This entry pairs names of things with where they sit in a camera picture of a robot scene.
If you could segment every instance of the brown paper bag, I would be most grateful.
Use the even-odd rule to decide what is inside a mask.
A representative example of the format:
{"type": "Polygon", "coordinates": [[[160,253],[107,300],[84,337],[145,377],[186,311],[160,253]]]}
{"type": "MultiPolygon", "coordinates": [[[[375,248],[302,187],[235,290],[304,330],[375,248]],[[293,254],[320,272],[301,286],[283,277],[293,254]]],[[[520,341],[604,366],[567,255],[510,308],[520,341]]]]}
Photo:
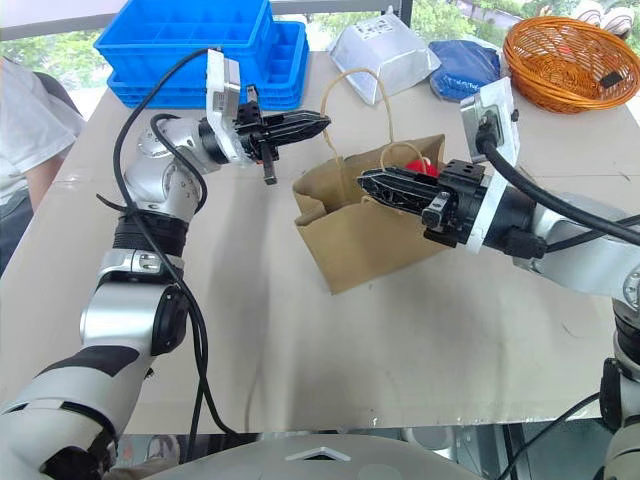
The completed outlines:
{"type": "MultiPolygon", "coordinates": [[[[438,162],[438,168],[442,166],[444,135],[408,143],[438,162]]],[[[356,178],[364,170],[380,168],[383,149],[342,162],[329,160],[293,185],[301,212],[296,226],[331,293],[343,292],[446,248],[423,237],[425,227],[418,216],[380,205],[357,185],[356,178]]],[[[385,163],[406,166],[415,157],[412,150],[398,147],[389,152],[385,163]]]]}

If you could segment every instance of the blue plastic crate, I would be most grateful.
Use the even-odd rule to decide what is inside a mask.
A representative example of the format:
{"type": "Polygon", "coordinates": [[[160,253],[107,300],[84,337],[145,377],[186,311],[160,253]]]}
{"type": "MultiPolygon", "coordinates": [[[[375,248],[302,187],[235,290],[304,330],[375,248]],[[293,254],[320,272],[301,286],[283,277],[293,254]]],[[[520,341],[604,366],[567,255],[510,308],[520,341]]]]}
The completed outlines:
{"type": "MultiPolygon", "coordinates": [[[[124,82],[156,82],[194,50],[222,47],[240,74],[264,80],[277,41],[269,0],[129,0],[94,47],[124,82]]],[[[206,55],[185,65],[169,84],[203,84],[206,55]]]]}
{"type": "MultiPolygon", "coordinates": [[[[299,22],[274,22],[278,43],[268,56],[266,81],[242,80],[240,101],[246,101],[246,86],[258,88],[263,110],[292,110],[300,106],[309,57],[305,26],[299,22]]],[[[125,82],[113,73],[107,84],[127,107],[136,107],[153,87],[149,82],[125,82]]],[[[204,78],[198,87],[190,83],[165,85],[154,96],[150,108],[205,108],[204,78]]]]}

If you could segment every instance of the green trees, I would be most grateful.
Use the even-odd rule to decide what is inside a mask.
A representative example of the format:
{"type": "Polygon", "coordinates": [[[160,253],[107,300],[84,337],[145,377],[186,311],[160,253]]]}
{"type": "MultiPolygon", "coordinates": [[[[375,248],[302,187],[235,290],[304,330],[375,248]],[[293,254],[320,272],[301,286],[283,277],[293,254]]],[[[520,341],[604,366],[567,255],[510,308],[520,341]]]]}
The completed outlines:
{"type": "Polygon", "coordinates": [[[93,49],[99,30],[22,38],[0,42],[0,55],[31,70],[52,75],[68,90],[104,85],[105,60],[93,49]]]}
{"type": "MultiPolygon", "coordinates": [[[[531,0],[520,4],[516,0],[472,0],[485,10],[500,10],[516,17],[538,15],[543,7],[551,7],[555,15],[569,15],[579,0],[531,0]]],[[[627,43],[640,55],[640,4],[638,0],[599,0],[605,8],[628,6],[635,9],[636,23],[627,43]]],[[[345,27],[379,15],[378,12],[310,14],[306,17],[332,37],[345,27]]],[[[462,38],[465,34],[500,46],[506,30],[491,20],[470,20],[462,15],[456,0],[414,0],[412,28],[425,40],[462,38]]],[[[100,31],[47,35],[0,42],[0,55],[12,58],[32,70],[49,73],[69,90],[104,85],[107,64],[93,49],[100,31]]]]}

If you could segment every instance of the orange wicker basket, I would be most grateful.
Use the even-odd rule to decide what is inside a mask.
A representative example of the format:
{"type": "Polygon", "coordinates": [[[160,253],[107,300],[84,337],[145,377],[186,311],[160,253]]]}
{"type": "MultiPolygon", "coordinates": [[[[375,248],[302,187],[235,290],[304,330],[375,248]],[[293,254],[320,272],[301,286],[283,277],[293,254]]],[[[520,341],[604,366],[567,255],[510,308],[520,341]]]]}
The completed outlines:
{"type": "Polygon", "coordinates": [[[640,59],[615,35],[565,17],[516,24],[504,44],[513,85],[560,113],[616,107],[640,89],[640,59]]]}

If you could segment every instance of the red object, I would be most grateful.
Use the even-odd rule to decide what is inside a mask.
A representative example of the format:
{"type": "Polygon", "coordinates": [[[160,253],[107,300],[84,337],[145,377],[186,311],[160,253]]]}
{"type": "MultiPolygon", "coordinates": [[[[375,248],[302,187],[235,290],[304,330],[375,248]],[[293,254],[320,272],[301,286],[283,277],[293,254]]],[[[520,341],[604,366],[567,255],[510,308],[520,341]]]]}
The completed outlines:
{"type": "Polygon", "coordinates": [[[426,175],[429,175],[430,177],[437,178],[438,175],[440,175],[440,172],[438,172],[438,167],[436,167],[433,164],[427,165],[427,171],[425,172],[424,164],[420,159],[416,159],[416,160],[413,160],[412,162],[409,162],[406,168],[408,168],[409,170],[413,170],[414,172],[424,173],[426,175]]]}

